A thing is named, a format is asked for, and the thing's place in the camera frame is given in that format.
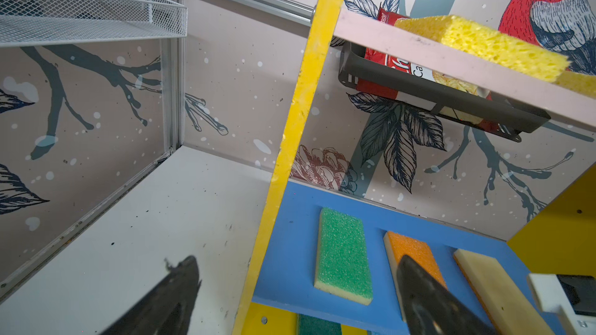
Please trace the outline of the yellow sponge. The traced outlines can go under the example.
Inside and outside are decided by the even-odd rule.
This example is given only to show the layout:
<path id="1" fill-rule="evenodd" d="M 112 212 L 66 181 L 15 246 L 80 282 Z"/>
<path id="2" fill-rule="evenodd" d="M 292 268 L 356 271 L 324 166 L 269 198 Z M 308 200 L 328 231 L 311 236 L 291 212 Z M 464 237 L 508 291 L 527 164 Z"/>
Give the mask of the yellow sponge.
<path id="1" fill-rule="evenodd" d="M 596 77 L 594 75 L 564 71 L 555 80 L 555 84 L 583 96 L 596 98 Z"/>
<path id="2" fill-rule="evenodd" d="M 555 82 L 571 65 L 562 54 L 460 16 L 402 19 L 394 26 L 545 82 Z"/>

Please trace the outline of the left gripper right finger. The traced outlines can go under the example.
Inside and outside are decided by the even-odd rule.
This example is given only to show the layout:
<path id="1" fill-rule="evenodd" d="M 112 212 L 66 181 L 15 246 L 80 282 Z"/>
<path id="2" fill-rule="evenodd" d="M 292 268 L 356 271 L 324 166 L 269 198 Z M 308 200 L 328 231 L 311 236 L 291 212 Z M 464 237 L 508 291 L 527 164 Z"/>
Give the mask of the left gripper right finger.
<path id="1" fill-rule="evenodd" d="M 397 280 L 409 333 L 496 333 L 410 257 L 400 261 Z"/>

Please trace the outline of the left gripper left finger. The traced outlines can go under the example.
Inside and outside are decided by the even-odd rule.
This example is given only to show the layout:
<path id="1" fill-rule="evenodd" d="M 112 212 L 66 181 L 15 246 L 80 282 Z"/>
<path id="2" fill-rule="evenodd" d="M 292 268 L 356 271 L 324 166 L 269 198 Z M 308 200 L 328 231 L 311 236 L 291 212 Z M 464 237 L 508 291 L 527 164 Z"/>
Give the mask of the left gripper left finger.
<path id="1" fill-rule="evenodd" d="M 202 281 L 192 255 L 169 270 L 158 284 L 132 306 L 105 334 L 187 334 Z"/>

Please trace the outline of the dark green scrub sponge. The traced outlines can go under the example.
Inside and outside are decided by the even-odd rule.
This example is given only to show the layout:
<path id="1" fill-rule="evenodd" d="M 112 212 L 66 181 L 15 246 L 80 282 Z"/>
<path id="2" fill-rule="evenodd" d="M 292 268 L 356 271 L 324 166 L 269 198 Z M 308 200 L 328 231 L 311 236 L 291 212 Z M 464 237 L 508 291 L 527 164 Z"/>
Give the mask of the dark green scrub sponge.
<path id="1" fill-rule="evenodd" d="M 301 314 L 297 319 L 296 335 L 342 335 L 341 324 Z"/>

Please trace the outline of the yellow sponge front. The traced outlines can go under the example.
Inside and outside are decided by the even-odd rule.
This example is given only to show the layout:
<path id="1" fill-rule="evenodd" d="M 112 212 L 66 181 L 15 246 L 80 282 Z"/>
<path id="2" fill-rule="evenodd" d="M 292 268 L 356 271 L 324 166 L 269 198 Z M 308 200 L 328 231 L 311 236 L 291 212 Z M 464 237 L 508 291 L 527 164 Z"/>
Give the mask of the yellow sponge front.
<path id="1" fill-rule="evenodd" d="M 555 80 L 555 84 L 583 96 L 596 98 L 596 77 L 594 75 L 564 71 Z"/>

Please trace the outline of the light green scrub sponge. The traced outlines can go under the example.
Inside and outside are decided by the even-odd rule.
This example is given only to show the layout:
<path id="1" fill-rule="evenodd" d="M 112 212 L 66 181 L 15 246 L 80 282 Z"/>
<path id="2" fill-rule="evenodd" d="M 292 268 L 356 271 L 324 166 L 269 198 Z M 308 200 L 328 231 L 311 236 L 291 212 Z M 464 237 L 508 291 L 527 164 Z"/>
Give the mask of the light green scrub sponge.
<path id="1" fill-rule="evenodd" d="M 314 287 L 369 305 L 373 284 L 363 222 L 330 208 L 321 210 Z"/>

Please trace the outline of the pale orange sponge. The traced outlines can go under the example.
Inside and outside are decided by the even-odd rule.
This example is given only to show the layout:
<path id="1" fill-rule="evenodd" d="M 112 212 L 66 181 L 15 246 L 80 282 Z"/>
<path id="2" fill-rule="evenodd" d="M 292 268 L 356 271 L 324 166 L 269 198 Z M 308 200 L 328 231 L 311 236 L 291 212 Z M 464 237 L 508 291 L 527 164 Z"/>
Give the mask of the pale orange sponge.
<path id="1" fill-rule="evenodd" d="M 499 334 L 552 334 L 497 259 L 457 250 L 457 265 Z"/>

